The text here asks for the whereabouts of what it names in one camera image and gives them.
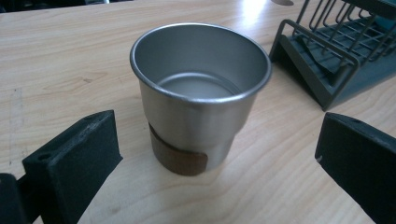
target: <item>wood grain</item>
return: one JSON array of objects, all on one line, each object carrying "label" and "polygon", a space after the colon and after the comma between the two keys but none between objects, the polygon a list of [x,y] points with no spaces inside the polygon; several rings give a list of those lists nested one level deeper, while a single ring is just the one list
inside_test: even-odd
[{"label": "wood grain", "polygon": [[[185,177],[151,150],[137,78],[136,39],[184,21],[234,29],[269,52],[277,26],[303,1],[137,0],[0,14],[0,172],[86,115],[114,109],[124,160],[79,223],[373,223],[314,159],[324,113],[274,64],[247,124],[217,169]],[[396,78],[335,107],[396,136]]]}]

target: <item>cup bottom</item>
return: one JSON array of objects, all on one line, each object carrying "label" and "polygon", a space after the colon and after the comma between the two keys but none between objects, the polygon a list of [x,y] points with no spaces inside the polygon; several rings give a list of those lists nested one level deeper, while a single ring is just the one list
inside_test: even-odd
[{"label": "cup bottom", "polygon": [[187,151],[163,141],[149,125],[151,145],[157,160],[169,171],[178,175],[198,175],[219,166],[230,150],[233,139],[208,147],[204,152]]},{"label": "cup bottom", "polygon": [[241,92],[224,77],[196,72],[174,74],[157,84],[168,91],[201,99],[228,97]]}]

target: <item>rack wire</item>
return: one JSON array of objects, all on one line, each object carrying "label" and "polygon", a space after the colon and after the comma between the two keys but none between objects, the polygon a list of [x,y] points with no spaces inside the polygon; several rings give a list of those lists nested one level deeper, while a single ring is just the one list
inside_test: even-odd
[{"label": "rack wire", "polygon": [[[293,29],[289,36],[283,34],[286,25]],[[297,21],[281,22],[270,57],[291,59],[327,110],[396,73],[395,40],[396,5],[306,0]]]}]

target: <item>dish rack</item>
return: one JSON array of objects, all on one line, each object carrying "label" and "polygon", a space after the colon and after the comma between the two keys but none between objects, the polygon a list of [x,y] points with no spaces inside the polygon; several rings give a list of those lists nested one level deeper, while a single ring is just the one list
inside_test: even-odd
[{"label": "dish rack", "polygon": [[396,75],[395,40],[395,4],[306,0],[297,21],[280,23],[270,58],[291,61],[326,111]]}]

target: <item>brown band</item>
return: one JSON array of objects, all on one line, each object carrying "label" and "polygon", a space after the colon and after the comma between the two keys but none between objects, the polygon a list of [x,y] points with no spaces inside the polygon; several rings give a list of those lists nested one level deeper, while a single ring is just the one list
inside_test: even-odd
[{"label": "brown band", "polygon": [[149,125],[151,144],[157,160],[168,170],[178,175],[198,175],[205,171],[205,153],[180,150],[165,143]]}]

